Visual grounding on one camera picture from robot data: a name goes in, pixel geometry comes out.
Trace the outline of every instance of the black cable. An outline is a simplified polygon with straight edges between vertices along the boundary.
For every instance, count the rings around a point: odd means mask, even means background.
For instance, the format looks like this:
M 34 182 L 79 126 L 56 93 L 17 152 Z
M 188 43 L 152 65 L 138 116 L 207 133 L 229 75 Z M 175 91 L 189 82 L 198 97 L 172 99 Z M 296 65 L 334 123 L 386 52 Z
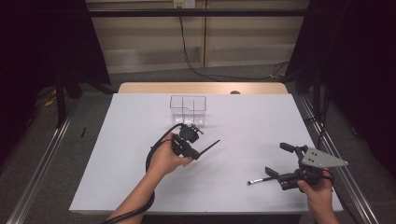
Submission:
M 215 80 L 215 81 L 217 81 L 217 82 L 221 82 L 221 80 L 216 79 L 215 77 L 238 78 L 238 79 L 244 79 L 244 80 L 265 80 L 265 79 L 268 79 L 268 78 L 273 77 L 273 75 L 267 76 L 267 77 L 232 77 L 232 76 L 224 76 L 224 75 L 205 75 L 205 74 L 202 74 L 202 73 L 197 72 L 197 71 L 192 67 L 192 65 L 191 65 L 191 63 L 190 63 L 189 55 L 188 55 L 187 50 L 186 50 L 186 41 L 185 41 L 185 39 L 184 39 L 183 19 L 182 19 L 181 17 L 179 17 L 178 20 L 179 20 L 179 23 L 180 23 L 181 37 L 182 37 L 182 39 L 183 39 L 184 59 L 185 59 L 185 61 L 186 61 L 187 66 L 190 68 L 190 70 L 191 70 L 194 74 L 196 74 L 196 75 L 198 75 L 198 76 L 200 76 L 200 77 L 206 77 L 206 78 Z
M 163 141 L 163 139 L 165 138 L 165 136 L 168 135 L 170 132 L 172 132 L 176 127 L 181 126 L 181 125 L 183 125 L 183 124 L 182 124 L 182 123 L 179 123 L 179 124 L 174 125 L 172 128 L 170 128 L 170 129 L 169 129 L 169 130 L 168 130 L 168 131 L 167 131 L 167 132 L 166 132 L 155 144 L 154 144 L 154 146 L 151 148 L 151 150 L 149 151 L 148 156 L 147 156 L 147 158 L 146 158 L 146 172 L 147 172 L 148 169 L 149 169 L 149 163 L 150 163 L 150 161 L 151 161 L 151 157 L 152 157 L 152 155 L 154 154 L 154 152 L 158 149 L 158 147 L 159 147 L 162 143 L 164 143 L 165 141 L 167 141 L 167 140 Z M 136 209 L 136 210 L 134 210 L 134 211 L 132 211 L 132 212 L 125 213 L 125 214 L 119 215 L 119 216 L 117 216 L 117 217 L 113 217 L 113 218 L 111 218 L 111 219 L 108 219 L 108 220 L 106 220 L 105 222 L 102 222 L 102 224 L 114 224 L 114 223 L 123 221 L 123 220 L 125 220 L 125 219 L 128 219 L 128 218 L 130 218 L 130 217 L 135 217 L 135 216 L 137 216 L 137 215 L 139 215 L 139 214 L 142 214 L 142 213 L 144 213 L 144 212 L 146 212 L 147 210 L 150 209 L 150 207 L 154 204 L 154 200 L 155 200 L 155 192 L 153 191 L 152 194 L 151 194 L 151 196 L 150 196 L 150 198 L 149 198 L 149 200 L 148 200 L 148 202 L 147 202 L 145 205 L 143 205 L 142 207 L 140 207 L 140 208 L 138 208 L 138 209 Z
M 355 221 L 355 223 L 359 224 L 358 220 L 355 218 L 355 216 L 352 214 L 352 212 L 347 207 L 347 204 L 344 202 L 343 198 L 337 193 L 338 189 L 336 188 L 336 186 L 334 184 L 334 182 L 335 182 L 334 174 L 329 170 L 323 170 L 323 171 L 329 173 L 331 176 L 323 175 L 322 178 L 329 179 L 330 181 L 332 181 L 332 187 L 334 188 L 335 194 L 337 195 L 338 199 L 340 200 L 340 203 L 345 207 L 346 211 L 349 213 L 349 215 L 352 217 L 352 219 Z
M 346 211 L 347 211 L 347 212 L 349 213 L 349 215 L 352 217 L 353 221 L 354 221 L 356 224 L 359 224 L 359 221 L 358 221 L 358 220 L 355 218 L 355 216 L 352 214 L 352 212 L 351 212 L 350 209 L 348 208 L 348 206 L 347 206 L 347 204 L 345 203 L 345 201 L 343 200 L 343 198 L 337 193 L 338 189 L 337 189 L 335 186 L 333 186 L 333 187 L 334 187 L 335 194 L 338 196 L 338 199 L 340 200 L 341 205 L 343 205 L 343 206 L 345 207 Z

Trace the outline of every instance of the clear plastic box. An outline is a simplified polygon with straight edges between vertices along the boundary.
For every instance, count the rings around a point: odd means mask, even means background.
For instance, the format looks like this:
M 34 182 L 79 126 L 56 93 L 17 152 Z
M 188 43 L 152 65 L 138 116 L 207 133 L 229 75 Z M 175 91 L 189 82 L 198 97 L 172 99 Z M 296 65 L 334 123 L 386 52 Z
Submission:
M 174 124 L 205 126 L 206 97 L 192 95 L 171 96 L 170 108 Z

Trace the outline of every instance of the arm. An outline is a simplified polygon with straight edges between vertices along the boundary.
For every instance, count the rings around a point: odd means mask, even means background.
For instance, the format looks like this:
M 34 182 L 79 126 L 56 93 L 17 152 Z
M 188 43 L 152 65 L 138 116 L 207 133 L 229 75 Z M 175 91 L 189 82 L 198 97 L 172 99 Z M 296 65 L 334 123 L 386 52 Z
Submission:
M 329 173 L 323 171 L 323 175 L 329 176 Z M 321 179 L 313 188 L 303 180 L 299 180 L 297 184 L 306 194 L 309 212 L 318 224 L 339 223 L 332 210 L 332 182 L 330 180 Z
M 109 218 L 117 217 L 119 215 L 134 211 L 145 205 L 149 201 L 152 192 L 161 182 L 163 177 L 174 170 L 179 165 L 186 166 L 189 164 L 191 158 L 180 158 L 172 151 L 171 142 L 172 133 L 166 135 L 163 143 L 158 147 L 157 151 L 153 154 L 148 171 L 122 202 L 122 204 L 110 215 Z M 135 224 L 140 223 L 144 214 L 128 218 L 120 223 L 122 224 Z

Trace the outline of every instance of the white paper sheet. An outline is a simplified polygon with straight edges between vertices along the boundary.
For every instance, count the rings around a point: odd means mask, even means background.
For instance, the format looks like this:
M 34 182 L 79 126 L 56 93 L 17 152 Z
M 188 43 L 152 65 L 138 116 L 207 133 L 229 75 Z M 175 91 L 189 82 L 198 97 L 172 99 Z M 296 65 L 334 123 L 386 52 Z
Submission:
M 173 126 L 169 108 L 175 94 L 114 94 L 90 161 L 70 206 L 92 214 L 115 210 L 145 173 L 150 147 Z M 205 134 L 198 151 L 220 142 L 188 167 L 177 168 L 156 188 L 149 209 L 156 214 L 265 214 L 307 211 L 306 196 L 282 190 L 277 181 L 247 186 L 298 168 L 297 156 L 279 148 L 312 140 L 289 94 L 206 94 Z M 333 195 L 333 208 L 342 210 Z

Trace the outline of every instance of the electrical outlet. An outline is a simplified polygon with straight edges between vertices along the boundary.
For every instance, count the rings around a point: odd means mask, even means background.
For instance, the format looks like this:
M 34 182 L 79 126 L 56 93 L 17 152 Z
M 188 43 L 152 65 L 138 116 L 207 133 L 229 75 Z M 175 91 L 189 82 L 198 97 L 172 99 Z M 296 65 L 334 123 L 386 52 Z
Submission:
M 184 8 L 195 8 L 195 0 L 185 0 Z
M 174 8 L 184 8 L 184 0 L 174 0 Z

